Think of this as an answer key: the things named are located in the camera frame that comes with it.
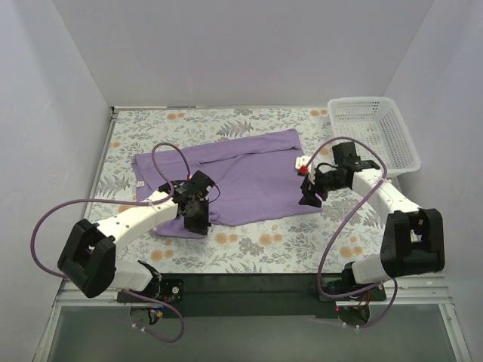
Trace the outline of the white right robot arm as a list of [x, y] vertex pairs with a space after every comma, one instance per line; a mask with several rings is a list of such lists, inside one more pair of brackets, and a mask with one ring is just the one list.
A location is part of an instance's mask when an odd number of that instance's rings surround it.
[[369, 204], [384, 222], [380, 252], [344, 266], [335, 290], [323, 287], [316, 274], [318, 293], [328, 299], [358, 299], [369, 290], [398, 277], [436, 273], [445, 266], [442, 215], [406, 198], [386, 177], [382, 158], [373, 154], [363, 160], [356, 147], [360, 141], [335, 137], [334, 163], [328, 172], [313, 166], [313, 159], [298, 157], [295, 170], [303, 177], [301, 205], [321, 207], [330, 192], [351, 189], [362, 199], [345, 217], [350, 221], [363, 204]]

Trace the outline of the purple t shirt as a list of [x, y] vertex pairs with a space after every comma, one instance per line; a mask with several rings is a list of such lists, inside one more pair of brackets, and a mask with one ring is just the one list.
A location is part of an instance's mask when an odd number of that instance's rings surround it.
[[265, 133], [174, 150], [136, 155], [132, 168], [142, 187], [142, 201], [164, 184], [161, 175], [184, 180], [189, 171], [201, 171], [218, 186], [210, 193], [209, 221], [239, 226], [316, 212], [301, 205], [303, 178], [295, 171], [303, 155], [295, 129]]

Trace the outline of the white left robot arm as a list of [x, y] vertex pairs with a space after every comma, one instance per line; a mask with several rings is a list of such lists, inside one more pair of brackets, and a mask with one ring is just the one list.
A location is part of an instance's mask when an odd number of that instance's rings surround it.
[[215, 186], [197, 171], [186, 181], [160, 186], [139, 206], [97, 222], [77, 222], [57, 267], [88, 298], [109, 288], [130, 290], [146, 302], [159, 298], [162, 275], [146, 262], [127, 262], [118, 255], [140, 236], [176, 219], [188, 232], [205, 236], [211, 225], [208, 195]]

